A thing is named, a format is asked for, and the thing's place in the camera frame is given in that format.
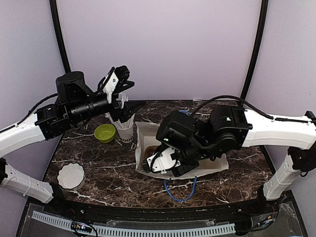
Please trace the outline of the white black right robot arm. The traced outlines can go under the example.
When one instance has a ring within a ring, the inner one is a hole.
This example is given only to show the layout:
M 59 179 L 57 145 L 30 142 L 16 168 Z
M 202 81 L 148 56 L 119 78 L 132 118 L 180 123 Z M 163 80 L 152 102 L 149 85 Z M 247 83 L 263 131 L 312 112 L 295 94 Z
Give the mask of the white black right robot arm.
M 231 150 L 253 146 L 286 146 L 281 167 L 258 190 L 252 210 L 263 214 L 271 201 L 298 176 L 316 167 L 316 118 L 307 111 L 301 117 L 269 115 L 245 100 L 240 106 L 220 106 L 207 121 L 172 111 L 160 124 L 156 139 L 160 146 L 147 158 L 152 173 L 171 171 L 180 177 L 205 159 L 214 160 Z

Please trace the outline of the blue checkered paper bag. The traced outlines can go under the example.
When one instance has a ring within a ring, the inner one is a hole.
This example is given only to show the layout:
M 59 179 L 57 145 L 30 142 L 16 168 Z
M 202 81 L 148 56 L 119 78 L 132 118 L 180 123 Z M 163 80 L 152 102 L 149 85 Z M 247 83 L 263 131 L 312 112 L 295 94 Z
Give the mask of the blue checkered paper bag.
M 135 151 L 136 170 L 146 176 L 168 180 L 185 180 L 202 177 L 205 175 L 221 172 L 229 168 L 226 155 L 219 158 L 208 154 L 206 150 L 200 149 L 190 142 L 195 138 L 203 146 L 208 146 L 206 131 L 207 123 L 193 118 L 180 111 L 173 111 L 161 124 L 137 122 L 137 148 Z M 182 175 L 174 177 L 171 171 L 166 174 L 145 173 L 141 164 L 144 161 L 144 151 L 149 146 L 158 146 L 155 153 L 161 153 L 167 148 L 173 148 L 180 162 L 199 162 L 199 167 Z

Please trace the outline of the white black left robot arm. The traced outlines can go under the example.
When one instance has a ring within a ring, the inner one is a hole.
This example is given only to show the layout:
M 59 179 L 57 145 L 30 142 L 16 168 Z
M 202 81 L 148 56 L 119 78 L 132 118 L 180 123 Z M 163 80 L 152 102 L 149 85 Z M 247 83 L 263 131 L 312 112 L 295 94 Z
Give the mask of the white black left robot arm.
M 56 79 L 57 92 L 35 104 L 19 122 L 0 131 L 0 186 L 41 201 L 59 215 L 66 215 L 70 205 L 61 189 L 13 168 L 5 156 L 33 143 L 48 141 L 78 126 L 83 121 L 109 113 L 113 121 L 127 122 L 146 101 L 119 102 L 119 94 L 132 88 L 126 66 L 112 67 L 96 91 L 84 80 L 84 73 L 73 71 Z

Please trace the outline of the brown cardboard cup carrier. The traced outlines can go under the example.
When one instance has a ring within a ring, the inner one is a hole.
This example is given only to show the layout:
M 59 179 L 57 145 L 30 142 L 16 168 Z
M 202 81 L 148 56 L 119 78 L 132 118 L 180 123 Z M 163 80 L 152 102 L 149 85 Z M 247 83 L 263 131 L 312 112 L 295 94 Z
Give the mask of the brown cardboard cup carrier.
M 158 148 L 158 146 L 149 146 L 149 147 L 147 147 L 145 149 L 145 151 L 144 151 L 144 158 L 149 158 L 152 155 L 154 155 L 157 148 Z

